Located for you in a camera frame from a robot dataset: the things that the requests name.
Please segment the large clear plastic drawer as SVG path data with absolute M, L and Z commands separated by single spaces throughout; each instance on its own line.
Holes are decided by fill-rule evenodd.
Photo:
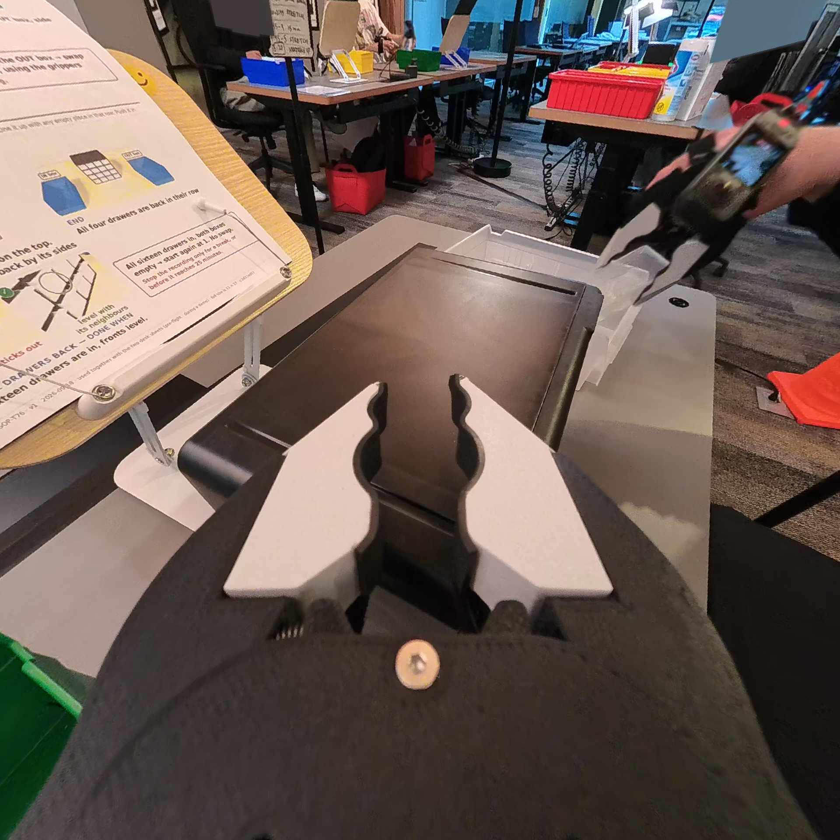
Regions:
M 583 383 L 600 383 L 633 328 L 642 307 L 637 300 L 665 267 L 663 258 L 643 246 L 599 269 L 595 266 L 597 255 L 510 230 L 495 233 L 489 225 L 446 251 L 584 283 L 601 292 L 602 306 L 584 357 L 578 389 Z

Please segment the black drawer cabinet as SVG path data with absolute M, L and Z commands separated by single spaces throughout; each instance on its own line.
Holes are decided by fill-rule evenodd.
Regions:
M 489 609 L 456 555 L 466 477 L 448 380 L 465 375 L 557 450 L 603 305 L 592 286 L 416 245 L 291 330 L 276 364 L 191 436 L 178 467 L 219 509 L 373 382 L 388 388 L 377 583 L 460 632 Z

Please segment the person's black clothing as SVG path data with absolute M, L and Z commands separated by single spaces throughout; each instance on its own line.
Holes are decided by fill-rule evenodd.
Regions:
M 839 562 L 712 505 L 707 601 L 795 799 L 838 838 Z

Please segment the yellow and red tray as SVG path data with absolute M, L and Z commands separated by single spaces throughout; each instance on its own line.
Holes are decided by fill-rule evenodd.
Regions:
M 597 72 L 614 76 L 645 77 L 666 79 L 670 76 L 673 65 L 653 65 L 637 62 L 601 61 L 589 66 L 589 72 Z

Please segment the black table leg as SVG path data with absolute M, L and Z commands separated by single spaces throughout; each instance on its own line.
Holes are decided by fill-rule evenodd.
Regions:
M 787 522 L 839 493 L 839 470 L 760 515 L 755 522 L 768 527 Z

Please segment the green plastic bin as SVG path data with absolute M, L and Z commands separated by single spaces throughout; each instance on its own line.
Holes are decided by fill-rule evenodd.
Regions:
M 1 838 L 35 802 L 81 715 L 76 672 L 1 635 Z

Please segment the black stanchion post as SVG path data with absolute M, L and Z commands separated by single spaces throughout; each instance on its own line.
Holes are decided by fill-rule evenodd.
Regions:
M 313 195 L 312 178 L 310 171 L 310 164 L 306 149 L 305 141 L 302 138 L 301 132 L 301 107 L 298 97 L 298 86 L 295 83 L 293 76 L 293 69 L 291 66 L 291 58 L 285 58 L 287 63 L 287 73 L 290 83 L 290 100 L 291 112 L 295 123 L 295 132 L 298 145 L 298 157 L 301 163 L 302 174 L 297 178 L 297 189 L 301 203 L 301 212 L 305 224 L 312 227 L 316 236 L 318 254 L 324 254 L 324 244 L 322 238 L 322 229 L 317 203 Z
M 501 131 L 504 122 L 505 109 L 508 100 L 508 90 L 510 85 L 513 58 L 515 56 L 518 38 L 518 29 L 522 16 L 523 1 L 517 1 L 514 7 L 514 13 L 511 19 L 510 36 L 508 39 L 507 58 L 504 66 L 504 71 L 500 80 L 500 86 L 495 90 L 495 116 L 491 120 L 492 127 L 492 147 L 489 155 L 483 155 L 476 158 L 473 163 L 473 171 L 475 174 L 490 179 L 501 179 L 508 177 L 511 173 L 511 163 L 509 161 L 500 159 L 498 156 L 499 147 L 501 143 Z

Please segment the wipes canister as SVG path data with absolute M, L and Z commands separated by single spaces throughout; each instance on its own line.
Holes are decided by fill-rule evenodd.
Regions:
M 675 62 L 650 118 L 659 123 L 686 121 L 692 86 L 702 79 L 708 66 L 714 37 L 684 38 L 677 49 Z

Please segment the handwritten sign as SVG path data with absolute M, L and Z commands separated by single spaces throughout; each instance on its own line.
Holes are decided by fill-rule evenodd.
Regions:
M 308 1 L 269 1 L 272 33 L 269 54 L 276 58 L 313 57 Z

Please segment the text instruction sheet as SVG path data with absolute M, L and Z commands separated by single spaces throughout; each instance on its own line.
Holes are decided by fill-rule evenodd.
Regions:
M 266 232 L 163 111 L 48 2 L 2 2 L 1 355 L 48 358 L 102 312 L 192 297 L 152 247 L 200 224 L 200 196 Z

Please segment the person's right hand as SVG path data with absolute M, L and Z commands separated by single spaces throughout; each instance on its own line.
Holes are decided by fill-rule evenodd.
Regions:
M 739 127 L 732 127 L 715 133 L 706 133 L 700 139 L 690 143 L 686 152 L 669 162 L 652 178 L 645 187 L 650 190 L 673 172 L 684 172 L 697 164 L 708 163 L 715 154 L 721 152 L 730 141 L 738 136 Z

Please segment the black office chair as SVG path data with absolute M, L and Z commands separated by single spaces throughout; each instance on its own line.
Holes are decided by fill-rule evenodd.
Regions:
M 198 68 L 198 75 L 203 87 L 203 94 L 210 120 L 221 130 L 234 132 L 245 142 L 257 140 L 260 153 L 249 163 L 252 172 L 262 171 L 266 188 L 272 185 L 274 170 L 280 169 L 291 173 L 290 164 L 272 155 L 277 148 L 275 134 L 282 130 L 281 117 L 258 112 L 241 112 L 229 110 L 222 103 L 219 93 L 225 85 L 225 67 L 214 64 L 212 51 L 214 47 L 228 42 L 231 34 L 214 23 L 209 24 L 206 31 L 195 37 L 191 43 L 193 55 Z

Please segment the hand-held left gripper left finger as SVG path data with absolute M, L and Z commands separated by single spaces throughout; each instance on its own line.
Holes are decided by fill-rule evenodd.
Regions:
M 224 592 L 354 602 L 360 563 L 379 528 L 388 389 L 367 385 L 286 452 Z

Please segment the orange floor marker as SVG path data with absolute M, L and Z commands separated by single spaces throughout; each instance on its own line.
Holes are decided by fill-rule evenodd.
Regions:
M 772 371 L 767 379 L 798 424 L 839 429 L 839 353 L 805 373 Z

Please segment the tilted document stand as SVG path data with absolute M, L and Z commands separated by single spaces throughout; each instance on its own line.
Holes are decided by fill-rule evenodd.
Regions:
M 318 42 L 318 61 L 322 74 L 338 75 L 338 83 L 357 85 L 362 71 L 351 57 L 361 15 L 359 2 L 328 1 L 324 4 Z
M 438 52 L 440 53 L 441 48 L 443 48 L 443 51 L 453 51 L 456 50 L 458 47 L 463 47 L 463 41 L 466 37 L 468 27 L 469 14 L 455 14 L 454 16 L 452 16 L 447 22 L 447 26 L 442 38 L 442 43 L 438 48 Z

